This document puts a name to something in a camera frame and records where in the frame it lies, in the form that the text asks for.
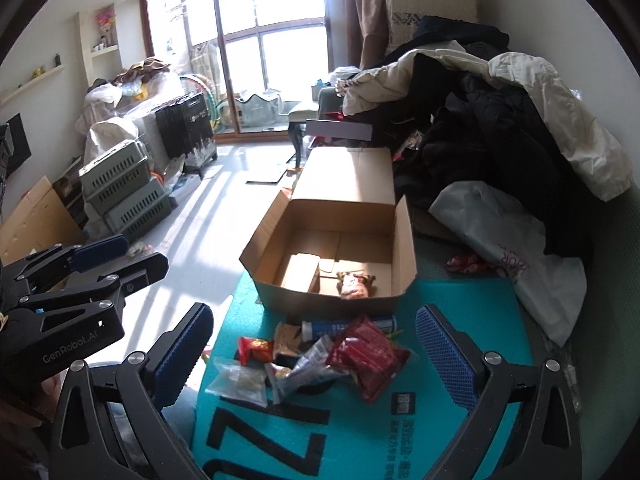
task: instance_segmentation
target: red packaging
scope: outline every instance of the red packaging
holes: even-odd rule
[[[367,316],[360,316],[336,338],[326,364],[353,372],[362,397],[373,404],[409,355],[408,350],[392,348],[380,329]]]
[[[484,272],[494,268],[491,264],[484,261],[475,253],[460,254],[454,256],[446,264],[444,268],[449,272],[461,272],[462,274],[475,274],[476,272]]]
[[[251,359],[261,363],[270,363],[273,359],[273,341],[256,339],[255,337],[238,338],[238,360],[247,366]]]

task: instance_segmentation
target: tile floor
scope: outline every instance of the tile floor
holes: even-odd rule
[[[147,351],[196,301],[212,308],[212,341],[215,339],[243,270],[238,257],[282,185],[282,181],[268,185],[247,184],[246,180],[260,168],[286,163],[292,155],[289,142],[218,147],[218,160],[207,168],[200,187],[143,237],[169,259],[167,276],[127,298],[124,338],[88,362],[122,361],[130,352]],[[93,281],[130,262],[121,258],[91,273],[75,275],[68,285]],[[200,362],[187,384],[197,389],[203,372]]]

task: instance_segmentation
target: white cloth bag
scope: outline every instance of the white cloth bag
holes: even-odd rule
[[[429,212],[509,275],[517,297],[546,335],[563,346],[587,291],[580,258],[544,254],[545,226],[514,197],[484,182],[455,182]]]

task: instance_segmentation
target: snack package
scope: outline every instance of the snack package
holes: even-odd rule
[[[338,272],[338,291],[344,300],[359,300],[371,296],[375,276],[364,272]]]
[[[321,337],[297,362],[293,370],[269,363],[264,365],[271,381],[273,403],[280,404],[301,386],[325,383],[348,375],[325,364],[333,342],[327,335]]]
[[[273,341],[255,337],[239,337],[238,359],[242,366],[247,366],[251,359],[261,363],[270,363],[273,359]]]
[[[475,274],[476,272],[484,272],[485,270],[491,270],[494,268],[492,264],[484,261],[480,256],[475,253],[460,254],[454,256],[446,264],[444,268],[449,272],[461,272],[462,274]]]
[[[258,406],[267,406],[267,389],[264,370],[247,368],[233,359],[213,358],[218,370],[206,392],[228,399],[245,400]]]
[[[273,336],[273,360],[278,356],[300,357],[302,343],[302,327],[278,323]]]
[[[326,364],[350,370],[364,400],[373,404],[410,355],[408,350],[393,348],[367,316],[359,316],[336,338]]]

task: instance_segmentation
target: window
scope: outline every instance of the window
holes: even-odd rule
[[[240,95],[238,107],[246,108],[243,131],[285,128],[287,111],[310,100],[310,87],[328,78],[324,0],[218,0],[225,67],[218,51],[214,1],[143,0],[148,47],[182,72],[204,72],[219,102],[226,100],[227,72],[234,94]],[[270,100],[278,95],[277,113],[264,124],[256,125],[256,119],[248,117],[256,99],[251,106],[244,101],[252,94],[268,95]]]

